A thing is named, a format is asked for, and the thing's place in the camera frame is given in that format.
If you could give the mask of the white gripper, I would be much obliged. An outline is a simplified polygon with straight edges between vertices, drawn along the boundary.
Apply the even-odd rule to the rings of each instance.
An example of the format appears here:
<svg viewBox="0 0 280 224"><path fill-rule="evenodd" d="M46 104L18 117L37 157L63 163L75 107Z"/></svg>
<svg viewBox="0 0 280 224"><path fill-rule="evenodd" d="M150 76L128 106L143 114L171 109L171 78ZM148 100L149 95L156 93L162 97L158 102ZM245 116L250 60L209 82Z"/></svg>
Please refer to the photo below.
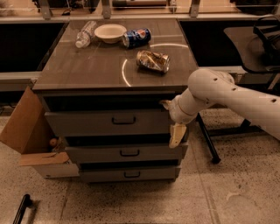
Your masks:
<svg viewBox="0 0 280 224"><path fill-rule="evenodd" d="M185 124L190 123L198 114L198 104L194 99L184 100L175 97L172 101L162 100L159 102L166 110L169 110L171 119L175 124L170 126L170 148L176 148L186 133Z"/></svg>

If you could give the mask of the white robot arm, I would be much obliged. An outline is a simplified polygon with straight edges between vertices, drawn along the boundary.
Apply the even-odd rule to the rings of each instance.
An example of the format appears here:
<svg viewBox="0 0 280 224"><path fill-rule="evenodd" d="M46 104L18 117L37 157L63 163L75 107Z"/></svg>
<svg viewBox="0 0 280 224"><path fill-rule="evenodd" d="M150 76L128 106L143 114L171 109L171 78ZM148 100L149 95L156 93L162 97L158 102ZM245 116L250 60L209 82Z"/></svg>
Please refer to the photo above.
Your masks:
<svg viewBox="0 0 280 224"><path fill-rule="evenodd" d="M197 114L220 104L280 139L280 97L235 85L229 73L198 69L191 73L187 89L172 100L162 100L174 124L170 127L170 148L177 147L186 133L186 125Z"/></svg>

